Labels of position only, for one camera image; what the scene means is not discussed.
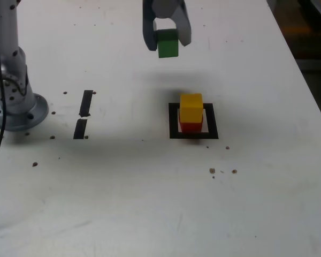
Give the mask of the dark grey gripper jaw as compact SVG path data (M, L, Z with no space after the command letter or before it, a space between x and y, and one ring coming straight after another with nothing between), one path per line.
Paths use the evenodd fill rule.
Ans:
M157 33L154 29L156 15L152 9L153 0L143 0L142 4L142 28L143 38L147 48L150 51L157 50Z

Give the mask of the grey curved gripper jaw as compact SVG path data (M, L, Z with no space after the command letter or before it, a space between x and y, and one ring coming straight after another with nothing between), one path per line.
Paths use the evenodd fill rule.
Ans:
M155 0L155 15L159 19L171 19L178 32L178 39L185 47L192 42L192 29L185 1Z

